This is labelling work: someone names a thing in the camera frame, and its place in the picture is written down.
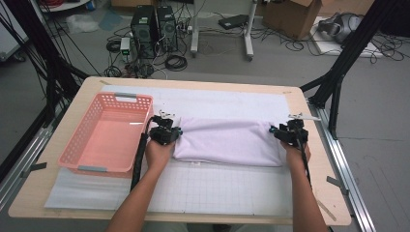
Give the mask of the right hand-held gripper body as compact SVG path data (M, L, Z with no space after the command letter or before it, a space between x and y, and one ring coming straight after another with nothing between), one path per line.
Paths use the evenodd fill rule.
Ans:
M299 114L289 114L289 121L278 128L278 139L293 147L308 142L308 131L304 129L304 120L319 121L318 117Z

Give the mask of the clear plastic bag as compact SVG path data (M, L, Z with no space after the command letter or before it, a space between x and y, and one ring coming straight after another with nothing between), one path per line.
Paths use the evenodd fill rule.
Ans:
M87 14L74 14L66 18L71 34L90 33L99 29L98 23Z

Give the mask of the grey padded headset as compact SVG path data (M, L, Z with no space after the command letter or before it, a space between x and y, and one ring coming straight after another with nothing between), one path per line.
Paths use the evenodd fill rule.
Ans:
M338 44L345 43L351 34L359 27L362 19L352 13L335 13L330 18L320 20L317 30L325 32L333 38Z

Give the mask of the aluminium rail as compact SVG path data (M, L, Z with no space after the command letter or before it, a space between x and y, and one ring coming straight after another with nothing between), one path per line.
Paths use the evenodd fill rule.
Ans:
M57 106L49 123L43 109L0 165L0 212L33 171L46 169L46 161L37 161L67 109L66 106Z
M324 136L325 147L330 152L331 165L337 174L337 184L347 202L350 217L360 232L376 232L376 228L354 179L354 175L351 172L341 143L338 137L333 136L328 129L330 116L325 109L318 108L312 103L308 103L307 105L312 115L320 119L317 123L317 127Z

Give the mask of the slim black computer tower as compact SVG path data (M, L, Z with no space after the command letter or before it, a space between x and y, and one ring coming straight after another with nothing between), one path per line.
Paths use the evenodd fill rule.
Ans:
M171 6L158 6L157 16L162 50L173 52L178 50L176 20Z

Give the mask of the white metal stand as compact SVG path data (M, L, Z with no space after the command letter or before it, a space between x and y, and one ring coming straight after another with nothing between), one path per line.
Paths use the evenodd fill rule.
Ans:
M191 41L190 41L190 54L193 58L196 57L198 53L198 47L199 47L199 25L198 25L198 14L201 10L201 8L205 5L205 3L208 0L193 0L193 16L191 17L192 19L192 33L191 33ZM248 58L249 61L253 59L254 52L253 52L253 46L252 46L252 41L251 41L251 29L255 17L255 12L257 8L257 0L249 0L250 1L250 6L249 6L249 14L248 14L248 22L246 24L246 28L244 32L242 33L244 43L245 43L245 49L246 49L246 57Z

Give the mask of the person's left hand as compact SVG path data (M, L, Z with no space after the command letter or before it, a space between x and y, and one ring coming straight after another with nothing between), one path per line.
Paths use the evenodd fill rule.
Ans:
M156 141L149 141L145 151L148 169L162 172L171 157L174 146L175 143L161 145Z

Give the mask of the small white green device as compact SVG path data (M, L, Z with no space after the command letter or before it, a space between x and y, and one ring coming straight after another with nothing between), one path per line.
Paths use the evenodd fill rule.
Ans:
M132 59L131 55L131 39L122 38L120 43L120 52L125 63L129 63Z

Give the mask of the pink plastic basket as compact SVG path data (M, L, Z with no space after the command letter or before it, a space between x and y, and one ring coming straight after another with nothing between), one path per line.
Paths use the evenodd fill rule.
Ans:
M153 98L99 92L73 132L58 164L76 174L129 178Z

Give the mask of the light wooden table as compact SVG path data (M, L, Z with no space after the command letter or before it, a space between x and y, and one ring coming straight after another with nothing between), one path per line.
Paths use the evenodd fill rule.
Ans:
M227 113L228 106L233 106L234 116L239 116L240 112L245 112L245 116L251 113L265 113L264 116L273 118L274 110L278 106L273 103L262 103L263 100L272 101L274 95L285 96L288 109L293 113L303 112L309 114L308 104L312 104L319 109L325 107L326 101L332 96L339 98L340 87L336 84L322 83L324 80L313 80L302 87L290 86L269 86L251 85L218 82L182 81L182 80L160 80L160 79L132 79L114 77L89 77L87 78L78 93L73 99L71 106L58 125L55 133L44 148L39 161L47 162L47 168L34 171L28 176L21 190L15 197L14 202L9 208L8 214L12 218L77 218L77 219L109 219L113 216L113 210L85 210L85 209L47 209L44 207L46 199L51 193L55 183L59 167L57 158L68 143L70 136L74 132L74 127L80 122L81 115L86 111L88 104L95 94L102 90L127 89L136 93L147 93L154 96L154 108L164 109L166 106L174 108L172 112L178 110L194 109L199 107L201 110L195 111L200 114L210 113L210 116L217 116L217 113ZM318 87L312 97L305 99L304 92ZM173 94L168 97L170 90L187 90L191 97L182 97L181 93ZM217 97L216 100L205 102L205 93L198 91L216 91L227 94L228 97ZM245 103L245 96L248 93L259 97L249 97L251 103ZM315 123L306 122L309 131L309 148L314 153L310 162L310 178L313 182L313 191L319 208L328 225L347 226L351 223L351 216L347 203L342 196L339 187L327 182L327 177L334 178L335 171L331 167L329 156L325 151L319 132ZM274 223L290 224L290 216L259 216L252 213L248 216L229 213L222 214L194 214L194 213L148 213L147 220L177 221L186 220L189 222L206 223Z

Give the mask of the black flat device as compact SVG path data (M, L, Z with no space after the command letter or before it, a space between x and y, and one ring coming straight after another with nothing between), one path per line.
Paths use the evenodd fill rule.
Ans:
M241 27L245 25L249 20L246 14L238 14L231 17L223 18L219 20L219 26L225 30Z

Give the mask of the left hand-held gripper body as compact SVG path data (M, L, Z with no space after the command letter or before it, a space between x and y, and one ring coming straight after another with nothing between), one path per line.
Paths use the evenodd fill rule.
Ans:
M152 121L157 124L149 131L149 136L161 145L166 145L176 141L179 135L173 129L172 115L159 111L158 115L152 117Z

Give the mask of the lilac printed towel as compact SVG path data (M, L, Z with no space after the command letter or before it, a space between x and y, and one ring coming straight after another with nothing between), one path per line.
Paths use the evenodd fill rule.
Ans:
M248 166L283 166L284 151L269 128L273 124L249 119L182 118L183 134L173 158L179 161Z

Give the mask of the white flat board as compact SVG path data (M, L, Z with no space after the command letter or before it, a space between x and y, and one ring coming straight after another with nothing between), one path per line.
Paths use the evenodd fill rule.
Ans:
M326 32L317 31L318 22L320 20L324 20L324 17L318 16L314 20L313 26L309 31L310 39L313 41L315 47L317 48L317 51L320 54L338 56L342 51L341 45L337 43L332 37L328 36ZM361 53L361 57L366 58L380 58L381 56L382 53L373 43L368 43L366 48Z

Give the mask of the large black computer tower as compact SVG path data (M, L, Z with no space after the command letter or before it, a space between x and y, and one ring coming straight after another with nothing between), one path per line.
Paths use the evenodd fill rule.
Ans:
M138 5L132 17L131 29L137 55L140 58L155 57L155 42L159 38L155 8L152 5Z

